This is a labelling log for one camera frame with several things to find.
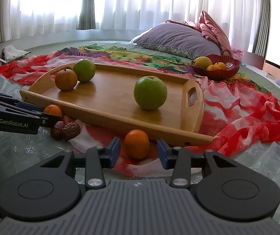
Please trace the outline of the small orange tangerine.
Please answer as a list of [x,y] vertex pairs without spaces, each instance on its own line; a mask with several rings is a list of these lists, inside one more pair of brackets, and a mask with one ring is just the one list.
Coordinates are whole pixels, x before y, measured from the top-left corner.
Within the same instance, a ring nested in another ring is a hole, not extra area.
[[63,117],[62,110],[57,105],[48,105],[43,112],[60,118]]

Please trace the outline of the dark red date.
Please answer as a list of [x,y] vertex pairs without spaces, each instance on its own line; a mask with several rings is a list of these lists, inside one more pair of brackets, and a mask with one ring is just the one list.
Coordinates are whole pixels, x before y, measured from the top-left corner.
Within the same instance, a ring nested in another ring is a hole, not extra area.
[[57,141],[63,140],[65,137],[65,134],[63,132],[64,126],[65,123],[63,121],[58,121],[50,130],[51,137]]
[[80,134],[80,126],[76,122],[68,123],[61,130],[62,139],[69,141]]

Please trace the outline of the large dull orange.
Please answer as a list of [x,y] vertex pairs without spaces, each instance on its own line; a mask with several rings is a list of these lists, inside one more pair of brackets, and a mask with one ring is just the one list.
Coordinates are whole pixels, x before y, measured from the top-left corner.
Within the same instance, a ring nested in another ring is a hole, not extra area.
[[77,85],[78,78],[73,70],[64,69],[56,74],[54,82],[59,90],[70,91]]

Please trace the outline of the green apple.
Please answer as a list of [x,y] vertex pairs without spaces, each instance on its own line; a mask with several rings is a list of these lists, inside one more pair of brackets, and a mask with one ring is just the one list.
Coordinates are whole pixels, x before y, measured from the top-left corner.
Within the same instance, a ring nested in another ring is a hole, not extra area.
[[167,86],[156,76],[143,76],[134,86],[134,99],[144,110],[158,109],[165,103],[167,95]]
[[73,71],[76,73],[78,81],[88,82],[95,76],[95,63],[88,59],[81,59],[73,66]]

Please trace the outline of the translucent snowflake plastic sheet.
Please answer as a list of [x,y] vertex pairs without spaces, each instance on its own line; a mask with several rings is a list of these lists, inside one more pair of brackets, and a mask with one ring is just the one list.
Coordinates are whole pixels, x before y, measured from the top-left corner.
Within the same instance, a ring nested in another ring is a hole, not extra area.
[[[60,151],[70,151],[71,143],[55,141],[48,128],[36,135],[0,132],[0,182]],[[280,143],[251,145],[236,161],[272,179],[280,187]],[[280,205],[274,215],[280,225]]]

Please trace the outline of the white cloth pile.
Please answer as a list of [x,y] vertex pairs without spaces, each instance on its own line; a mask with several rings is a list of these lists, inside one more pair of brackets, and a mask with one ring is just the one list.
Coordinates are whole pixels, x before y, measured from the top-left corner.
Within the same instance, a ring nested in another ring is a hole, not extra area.
[[13,45],[8,45],[0,52],[0,66],[24,58],[29,53],[29,51],[18,50]]

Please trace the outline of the wooden serving tray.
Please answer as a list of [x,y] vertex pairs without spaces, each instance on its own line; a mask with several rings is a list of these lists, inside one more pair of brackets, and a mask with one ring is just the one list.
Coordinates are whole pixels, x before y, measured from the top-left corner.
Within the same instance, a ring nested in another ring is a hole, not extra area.
[[[60,91],[53,75],[73,66],[61,65],[50,70],[28,90],[20,90],[21,97],[43,108],[58,105],[64,115],[87,124],[124,133],[140,129],[149,138],[161,138],[174,146],[208,145],[213,141],[212,136],[199,133],[204,96],[197,81],[152,70],[97,64],[90,82],[77,83],[71,91]],[[134,85],[142,76],[156,76],[167,86],[167,99],[157,110],[145,111],[134,99]]]

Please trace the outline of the colourful floral cloth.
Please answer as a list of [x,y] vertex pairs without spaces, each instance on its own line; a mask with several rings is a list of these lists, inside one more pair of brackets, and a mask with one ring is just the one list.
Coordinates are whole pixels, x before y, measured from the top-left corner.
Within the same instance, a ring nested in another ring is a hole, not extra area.
[[88,46],[65,47],[62,50],[58,50],[56,56],[60,56],[62,59],[65,59],[67,56],[74,56],[76,61],[80,58],[87,58],[96,63],[104,62],[105,64],[111,65],[154,69],[165,74],[196,79],[200,85],[204,85],[205,83],[220,83],[195,74],[192,68],[192,61],[187,58],[160,54],[153,50],[148,50],[146,54],[145,52],[135,51],[126,47],[105,47],[93,43]]

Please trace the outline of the white sheer curtain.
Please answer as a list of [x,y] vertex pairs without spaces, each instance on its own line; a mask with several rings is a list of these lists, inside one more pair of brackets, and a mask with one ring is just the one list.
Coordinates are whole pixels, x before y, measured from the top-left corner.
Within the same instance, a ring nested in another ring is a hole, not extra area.
[[[82,0],[10,0],[10,40],[77,30]],[[95,29],[144,31],[197,22],[205,10],[233,47],[252,50],[261,0],[94,0]]]

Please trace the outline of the orange fruit in bowl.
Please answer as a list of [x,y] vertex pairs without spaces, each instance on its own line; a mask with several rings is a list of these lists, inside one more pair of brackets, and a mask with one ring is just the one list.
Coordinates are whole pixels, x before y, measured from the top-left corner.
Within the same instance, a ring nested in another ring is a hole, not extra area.
[[218,67],[221,70],[227,70],[226,64],[222,63],[222,62],[217,62],[217,63],[214,64],[214,66]]

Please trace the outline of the green drape middle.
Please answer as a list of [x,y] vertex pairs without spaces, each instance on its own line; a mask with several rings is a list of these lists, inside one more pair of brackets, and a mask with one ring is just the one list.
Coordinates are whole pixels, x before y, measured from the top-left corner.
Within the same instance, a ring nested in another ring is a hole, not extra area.
[[94,0],[82,0],[81,11],[77,22],[77,30],[95,29]]

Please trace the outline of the red fruit bowl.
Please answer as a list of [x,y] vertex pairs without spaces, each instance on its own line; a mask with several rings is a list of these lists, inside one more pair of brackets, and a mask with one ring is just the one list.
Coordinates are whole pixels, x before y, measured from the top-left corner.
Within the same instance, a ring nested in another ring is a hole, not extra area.
[[206,76],[215,81],[225,81],[237,74],[240,61],[230,56],[212,54],[195,58],[192,61],[192,68],[199,76]]

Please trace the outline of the purple pillow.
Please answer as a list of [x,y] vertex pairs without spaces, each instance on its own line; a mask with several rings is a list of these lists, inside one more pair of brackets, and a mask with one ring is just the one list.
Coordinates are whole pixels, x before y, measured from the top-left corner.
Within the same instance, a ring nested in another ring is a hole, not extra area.
[[140,34],[133,43],[159,52],[165,52],[194,60],[199,56],[221,55],[221,49],[213,41],[190,27],[165,22]]

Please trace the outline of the pink crumpled blanket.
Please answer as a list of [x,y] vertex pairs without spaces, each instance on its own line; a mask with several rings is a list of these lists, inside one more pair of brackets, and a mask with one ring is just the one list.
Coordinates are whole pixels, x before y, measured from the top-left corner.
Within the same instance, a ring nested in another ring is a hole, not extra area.
[[200,12],[196,23],[192,21],[179,22],[174,20],[167,20],[166,23],[183,25],[200,32],[206,40],[214,42],[218,45],[223,56],[228,55],[239,61],[244,57],[244,50],[230,46],[228,37],[223,29],[205,10]]

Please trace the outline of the green drape right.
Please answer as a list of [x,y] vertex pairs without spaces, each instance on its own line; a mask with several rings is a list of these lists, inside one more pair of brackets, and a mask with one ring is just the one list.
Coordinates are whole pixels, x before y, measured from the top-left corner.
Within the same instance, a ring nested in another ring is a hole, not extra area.
[[260,16],[255,34],[253,53],[265,57],[270,32],[271,0],[261,0]]

